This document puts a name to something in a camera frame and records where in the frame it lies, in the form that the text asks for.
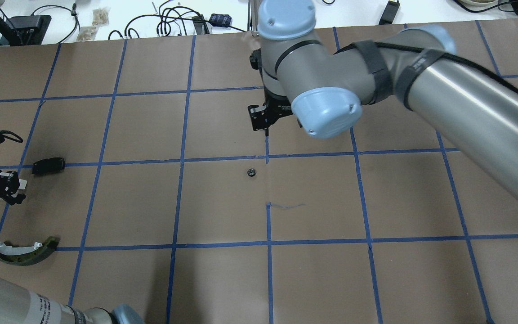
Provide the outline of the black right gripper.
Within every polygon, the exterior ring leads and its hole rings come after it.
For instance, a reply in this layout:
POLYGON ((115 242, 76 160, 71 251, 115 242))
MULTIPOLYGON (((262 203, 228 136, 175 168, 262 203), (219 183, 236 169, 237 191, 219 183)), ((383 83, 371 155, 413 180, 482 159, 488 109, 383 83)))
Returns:
POLYGON ((249 105, 247 112, 253 131, 264 131, 269 137, 270 127, 279 119, 293 115, 290 101, 286 96, 274 94, 267 88, 263 89, 264 103, 249 105))

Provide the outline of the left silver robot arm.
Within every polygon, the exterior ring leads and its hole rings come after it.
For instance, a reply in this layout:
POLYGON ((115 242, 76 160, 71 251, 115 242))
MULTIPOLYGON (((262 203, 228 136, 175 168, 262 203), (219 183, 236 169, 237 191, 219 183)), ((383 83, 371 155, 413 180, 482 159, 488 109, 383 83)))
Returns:
MULTIPOLYGON (((0 170, 0 199, 10 204, 22 203, 27 181, 14 171, 0 170)), ((0 261, 9 265, 31 266, 49 257, 59 244, 50 236, 43 242, 15 247, 0 242, 0 261)), ((142 324, 143 319, 127 304, 112 311, 90 308, 80 311, 66 304, 0 278, 0 324, 142 324)))

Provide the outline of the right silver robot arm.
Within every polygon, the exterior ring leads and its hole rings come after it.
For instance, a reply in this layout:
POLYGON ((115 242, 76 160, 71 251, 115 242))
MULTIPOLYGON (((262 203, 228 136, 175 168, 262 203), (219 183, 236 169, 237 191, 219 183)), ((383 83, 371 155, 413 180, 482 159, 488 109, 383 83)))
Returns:
POLYGON ((395 96, 518 200, 518 88, 458 57, 440 25, 360 40, 331 54, 315 32, 310 0, 263 0, 250 56, 264 86, 248 112, 255 131, 293 115, 307 135, 331 138, 362 116, 364 105, 395 96))

